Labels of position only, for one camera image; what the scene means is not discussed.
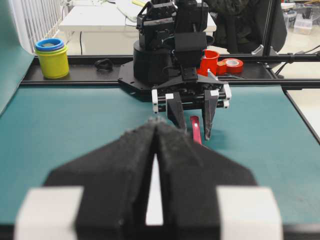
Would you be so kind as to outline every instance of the green mat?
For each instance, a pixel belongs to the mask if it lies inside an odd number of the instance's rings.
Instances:
[[[34,58],[20,46],[11,13],[9,1],[0,0],[0,115]]]
[[[320,146],[282,89],[233,87],[232,94],[230,109],[217,110],[206,145],[272,187],[285,224],[320,223]],[[40,186],[52,168],[150,116],[151,103],[119,88],[19,88],[0,117],[0,224],[14,223],[28,188]]]

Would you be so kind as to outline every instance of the black chair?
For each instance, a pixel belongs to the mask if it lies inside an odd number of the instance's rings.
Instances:
[[[251,9],[254,13],[252,15],[253,19],[251,20],[252,24],[250,25],[252,34],[247,36],[249,40],[247,43],[238,43],[237,41],[236,17],[233,15],[218,14],[217,18],[214,19],[217,25],[217,32],[215,32],[213,36],[215,37],[220,34],[220,31],[225,31],[227,44],[213,43],[213,46],[225,48],[231,54],[251,54],[251,52],[257,49],[263,42],[268,7],[268,0],[260,0],[254,8]],[[280,0],[277,2],[275,18],[271,45],[273,49],[278,52],[284,46],[287,37],[287,29]]]

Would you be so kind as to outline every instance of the red cup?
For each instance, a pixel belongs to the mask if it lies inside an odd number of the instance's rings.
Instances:
[[[201,60],[200,68],[197,69],[197,73],[203,76],[208,76],[208,70],[214,75],[217,74],[217,63],[220,54],[212,50],[204,50],[204,58]]]

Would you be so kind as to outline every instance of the plastic container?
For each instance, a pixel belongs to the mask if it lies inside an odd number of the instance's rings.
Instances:
[[[214,75],[217,74],[217,64],[220,54],[212,50],[204,50],[204,58],[201,60],[200,68],[197,69],[197,73],[203,76],[208,76],[208,70]]]
[[[297,12],[293,10],[284,12],[283,17],[284,17],[284,23],[285,23],[286,29],[293,28],[297,18]]]
[[[296,34],[309,35],[311,34],[311,31],[312,31],[312,24],[313,24],[312,19],[304,19],[302,17],[302,14],[299,13],[295,19],[293,32]]]
[[[39,57],[42,73],[47,79],[59,79],[69,73],[67,46],[55,51],[35,50]]]
[[[35,49],[42,52],[51,52],[62,49],[65,46],[64,42],[59,38],[48,38],[38,41],[35,44]]]

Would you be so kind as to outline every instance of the table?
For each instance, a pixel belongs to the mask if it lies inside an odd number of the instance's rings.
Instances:
[[[285,224],[319,223],[320,146],[281,87],[232,87],[232,93],[231,108],[217,110],[205,145],[272,187]],[[201,112],[185,113],[192,115]],[[28,188],[40,186],[52,168],[150,116],[149,102],[120,88],[20,87],[0,118],[0,188],[7,193],[0,197],[6,206],[0,224],[14,223]]]
[[[134,42],[139,39],[136,23],[131,22],[115,4],[75,6],[61,22],[63,32],[82,32],[85,55],[132,55]],[[217,26],[208,16],[208,35]]]

